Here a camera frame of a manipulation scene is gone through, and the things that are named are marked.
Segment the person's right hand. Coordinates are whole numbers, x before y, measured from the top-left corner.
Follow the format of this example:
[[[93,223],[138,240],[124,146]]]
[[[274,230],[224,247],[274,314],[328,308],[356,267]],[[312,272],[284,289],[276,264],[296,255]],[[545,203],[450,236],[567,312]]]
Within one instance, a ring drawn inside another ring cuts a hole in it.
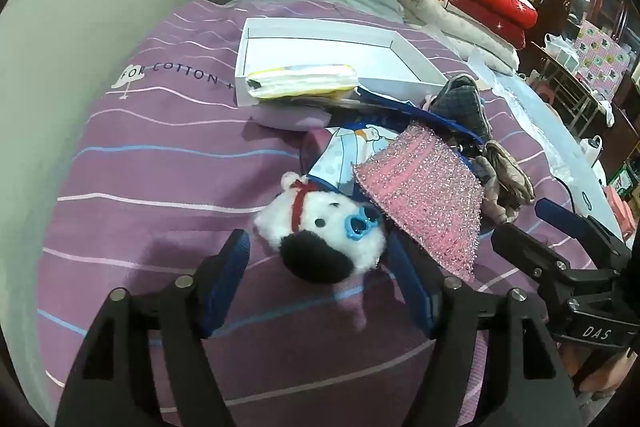
[[[617,390],[627,377],[638,355],[627,350],[620,355],[614,355],[601,367],[588,375],[578,386],[580,392],[609,393]]]

